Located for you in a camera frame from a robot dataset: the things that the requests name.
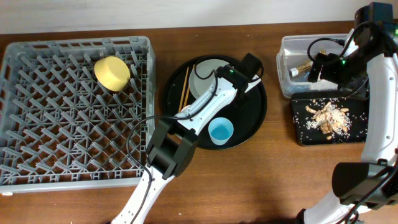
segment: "round black tray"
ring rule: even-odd
[[[162,94],[162,111],[164,114],[175,115],[180,106],[180,96],[185,80],[187,67],[192,69],[195,62],[199,59],[194,58],[180,66],[169,78]],[[239,63],[234,58],[221,55],[211,56],[209,59],[221,59],[231,65]],[[195,101],[195,97],[190,93],[187,105]],[[259,83],[252,90],[245,94],[245,99],[238,103],[232,102],[230,105],[220,110],[214,118],[224,117],[229,119],[234,125],[234,133],[228,142],[222,146],[214,144],[209,136],[208,124],[202,129],[199,135],[198,147],[202,149],[220,150],[237,146],[253,136],[261,127],[267,113],[267,94],[262,83]]]

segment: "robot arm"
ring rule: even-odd
[[[371,96],[369,102],[369,124],[368,136],[366,138],[365,150],[362,153],[364,163],[353,164],[359,168],[360,172],[356,175],[365,174],[365,179],[359,179],[356,186],[348,186],[339,175],[342,172],[348,172],[349,164],[339,169],[336,167],[333,173],[333,191],[329,192],[318,204],[304,212],[303,221],[305,224],[318,223],[336,223],[340,221],[354,206],[356,200],[359,200],[363,194],[369,192],[376,184],[387,174],[375,178],[375,174],[381,173],[387,164],[393,166],[396,161],[396,148],[398,146],[398,58],[397,54],[393,57],[385,57],[380,54],[368,62],[367,73],[371,86]],[[385,192],[375,195],[369,204],[377,205],[372,207],[377,209],[385,204],[393,203],[398,199],[398,195],[388,197]],[[350,201],[349,205],[344,205],[342,201]],[[359,213],[368,212],[371,209],[368,206],[360,206]]]
[[[384,18],[391,14],[392,19],[392,8],[377,3],[360,9],[356,18],[361,15],[381,18],[377,16],[380,13]],[[356,26],[364,22],[363,20],[373,22],[372,18],[367,17],[361,22],[356,21]],[[391,34],[391,31],[386,32],[390,27],[395,32],[395,24],[379,21],[377,25],[358,34],[355,42],[359,48],[345,59],[347,67],[342,68],[342,72],[338,74],[343,77],[336,79],[352,80],[354,77],[355,80],[361,80],[365,75],[369,78],[371,94],[368,135],[361,156],[362,162],[338,164],[333,172],[333,190],[314,207],[302,210],[297,217],[299,223],[341,223],[342,219],[354,217],[346,216],[354,206],[360,205],[359,202],[363,202],[363,205],[358,207],[357,212],[364,213],[384,205],[393,205],[398,200],[398,177],[394,175],[398,153],[398,58],[396,50],[388,51],[385,39],[371,32],[373,28],[373,31],[382,30]],[[373,189],[377,190],[363,201]]]
[[[189,108],[175,115],[178,118],[186,118],[199,111],[195,116],[183,120],[159,121],[147,147],[146,168],[152,174],[150,189],[146,193],[150,177],[144,172],[126,206],[112,224],[144,222],[163,188],[189,165],[198,136],[206,124],[219,110],[261,82],[261,79],[255,75],[261,66],[256,57],[247,54],[237,68],[229,65],[220,67],[217,69],[217,90],[211,101],[206,103],[214,94],[216,87],[214,83]],[[167,137],[167,134],[178,134],[182,137],[182,142],[178,145]]]

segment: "gray dish rack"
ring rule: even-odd
[[[123,91],[94,74],[101,58],[130,68]],[[155,54],[147,37],[18,42],[0,71],[0,192],[40,192],[137,185],[143,170],[125,141],[154,115]],[[149,120],[129,141],[144,162]]]

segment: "black tray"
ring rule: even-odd
[[[163,94],[162,94],[162,111],[164,114],[175,115],[178,113],[180,106],[180,96],[182,94],[183,82],[187,67],[192,69],[195,62],[199,59],[195,58],[179,67],[169,78]],[[214,55],[209,59],[221,59],[236,65],[239,61],[231,57]],[[266,89],[262,83],[245,94],[247,100],[242,105],[232,102],[230,105],[220,110],[214,118],[224,117],[234,124],[234,133],[228,142],[222,146],[214,144],[209,136],[208,124],[202,129],[199,135],[198,147],[202,149],[220,150],[237,146],[253,136],[261,127],[267,112],[267,95]],[[187,105],[195,101],[195,97],[190,93]]]
[[[327,134],[323,134],[320,129],[307,129],[307,121],[311,121],[313,114],[309,113],[305,107],[308,105],[312,109],[320,110],[323,106],[314,105],[312,100],[328,103],[333,99],[334,105],[339,108],[348,108],[348,118],[351,120],[351,129],[348,131],[350,136],[340,136],[335,133],[335,138],[327,140]],[[368,132],[369,101],[357,100],[355,98],[345,98],[335,91],[324,91],[316,93],[295,93],[292,95],[290,105],[292,107],[294,128],[298,144],[303,146],[365,142]]]

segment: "brown table surface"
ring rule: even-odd
[[[260,130],[225,151],[197,149],[169,183],[146,223],[251,223],[293,218],[331,190],[339,162],[357,162],[364,144],[301,147],[295,142],[289,100],[279,87],[276,54],[287,35],[347,33],[353,22],[314,22],[181,29],[107,30],[0,35],[0,53],[10,42],[145,35],[156,54],[159,96],[172,72],[205,54],[241,59],[247,52],[263,62],[268,110]],[[106,223],[126,204],[134,187],[15,194],[0,197],[0,223]],[[361,215],[366,223],[397,223],[397,207]]]

